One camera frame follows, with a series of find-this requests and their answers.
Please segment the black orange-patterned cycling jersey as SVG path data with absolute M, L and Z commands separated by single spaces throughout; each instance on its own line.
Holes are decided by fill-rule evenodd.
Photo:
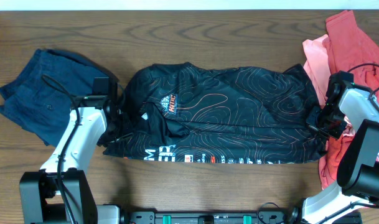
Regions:
M 319 102 L 300 65 L 206 70 L 154 64 L 124 91 L 124 128 L 109 156 L 162 162 L 303 164 L 326 138 L 306 124 Z

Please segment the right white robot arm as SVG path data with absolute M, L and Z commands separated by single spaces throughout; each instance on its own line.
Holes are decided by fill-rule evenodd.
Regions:
M 350 123 L 354 137 L 337 169 L 337 178 L 323 191 L 294 208 L 291 223 L 333 223 L 362 208 L 379 209 L 379 105 L 374 92 L 353 82 L 353 74 L 330 76 L 327 102 L 315 107 L 307 125 L 338 139 Z

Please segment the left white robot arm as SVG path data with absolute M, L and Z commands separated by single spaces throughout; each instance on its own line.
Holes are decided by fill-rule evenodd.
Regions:
M 117 140 L 119 112 L 107 95 L 73 98 L 68 126 L 49 159 L 19 182 L 25 223 L 121 223 L 117 205 L 98 205 L 86 172 L 97 146 Z

